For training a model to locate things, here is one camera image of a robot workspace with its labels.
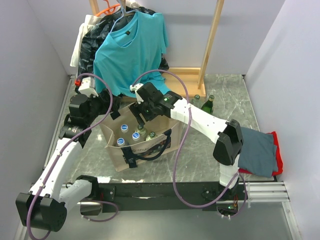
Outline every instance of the gray cloth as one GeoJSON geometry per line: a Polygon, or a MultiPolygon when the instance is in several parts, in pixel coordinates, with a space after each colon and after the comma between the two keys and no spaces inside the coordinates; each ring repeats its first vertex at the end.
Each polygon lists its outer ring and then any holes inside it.
{"type": "Polygon", "coordinates": [[[274,137],[272,134],[241,127],[243,136],[242,152],[238,166],[254,175],[270,178],[278,171],[274,137]]]}

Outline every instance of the black garment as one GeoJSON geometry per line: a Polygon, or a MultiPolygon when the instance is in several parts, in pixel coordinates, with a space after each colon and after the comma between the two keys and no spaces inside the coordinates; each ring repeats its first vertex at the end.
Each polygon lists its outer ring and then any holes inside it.
{"type": "MultiPolygon", "coordinates": [[[[126,7],[126,11],[132,11],[133,8],[126,7]]],[[[153,15],[156,13],[155,11],[151,9],[147,9],[143,6],[140,6],[139,8],[135,8],[135,10],[153,15]]],[[[111,15],[106,15],[101,19],[101,21],[94,26],[89,32],[84,35],[80,47],[80,55],[79,55],[79,62],[78,62],[78,75],[83,73],[93,73],[94,72],[94,60],[96,57],[96,52],[99,49],[99,47],[102,45],[104,40],[106,39],[108,33],[110,32],[112,26],[114,25],[115,21],[119,19],[122,15],[121,9],[116,11],[115,13],[111,15]]],[[[113,28],[113,31],[122,29],[125,25],[127,25],[132,18],[134,17],[134,14],[128,15],[125,18],[122,18],[120,21],[116,23],[116,25],[113,28]]],[[[165,59],[165,57],[162,55],[161,57],[161,63],[159,66],[159,69],[161,70],[168,70],[169,66],[165,59]]]]}

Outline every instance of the white garment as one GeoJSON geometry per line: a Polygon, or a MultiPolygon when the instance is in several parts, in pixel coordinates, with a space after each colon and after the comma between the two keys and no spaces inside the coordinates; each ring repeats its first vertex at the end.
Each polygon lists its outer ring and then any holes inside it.
{"type": "Polygon", "coordinates": [[[125,5],[129,8],[138,8],[138,7],[141,7],[139,3],[137,3],[135,0],[126,0],[125,1],[125,5]]]}
{"type": "MultiPolygon", "coordinates": [[[[132,9],[140,7],[139,3],[137,3],[135,0],[126,0],[125,5],[132,9]]],[[[76,38],[76,41],[75,41],[73,53],[71,56],[71,62],[70,62],[71,67],[76,67],[76,68],[78,67],[82,38],[87,34],[87,32],[93,29],[94,26],[98,24],[102,18],[103,17],[92,16],[92,15],[85,16],[84,23],[80,25],[78,37],[76,38]]]]}

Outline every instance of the red cloth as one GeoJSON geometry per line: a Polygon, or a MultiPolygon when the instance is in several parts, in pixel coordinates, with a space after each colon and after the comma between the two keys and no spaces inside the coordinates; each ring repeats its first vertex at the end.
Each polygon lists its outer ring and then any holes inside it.
{"type": "MultiPolygon", "coordinates": [[[[276,145],[276,152],[275,152],[275,159],[276,159],[276,164],[278,166],[278,171],[274,171],[272,173],[272,176],[276,176],[279,174],[282,174],[282,172],[284,171],[283,167],[284,167],[284,163],[282,162],[282,158],[280,155],[280,147],[279,147],[279,142],[278,142],[278,137],[277,137],[277,133],[275,131],[270,132],[270,134],[273,135],[273,144],[276,145]]],[[[251,172],[239,168],[239,173],[243,173],[243,174],[252,174],[251,172]]]]}

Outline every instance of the gray marble floor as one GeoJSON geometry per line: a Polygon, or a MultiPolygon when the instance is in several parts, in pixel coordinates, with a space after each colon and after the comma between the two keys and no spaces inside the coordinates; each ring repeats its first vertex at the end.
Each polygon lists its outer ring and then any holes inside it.
{"type": "MultiPolygon", "coordinates": [[[[258,130],[258,124],[241,75],[208,74],[204,79],[207,95],[214,95],[214,115],[221,119],[239,121],[240,125],[258,130]]],[[[74,95],[70,88],[68,104],[74,95]]],[[[99,182],[172,182],[172,170],[176,151],[161,156],[157,160],[140,164],[137,168],[117,172],[105,150],[106,140],[99,127],[92,130],[79,157],[75,159],[65,182],[74,182],[79,175],[96,176],[99,182]]],[[[178,182],[218,181],[219,164],[213,158],[214,144],[200,132],[191,129],[181,151],[176,179],[178,182]]],[[[273,178],[245,174],[247,181],[273,181],[273,178]]]]}
{"type": "MultiPolygon", "coordinates": [[[[106,219],[110,216],[110,213],[100,213],[95,219],[106,219]]],[[[47,233],[45,230],[35,228],[32,232],[35,236],[44,236],[47,233]]],[[[121,211],[105,224],[83,220],[80,207],[77,205],[68,212],[61,230],[52,232],[47,238],[47,240],[66,239],[293,240],[293,237],[280,202],[253,202],[251,208],[245,208],[231,221],[221,219],[213,211],[170,209],[121,211]]]]}

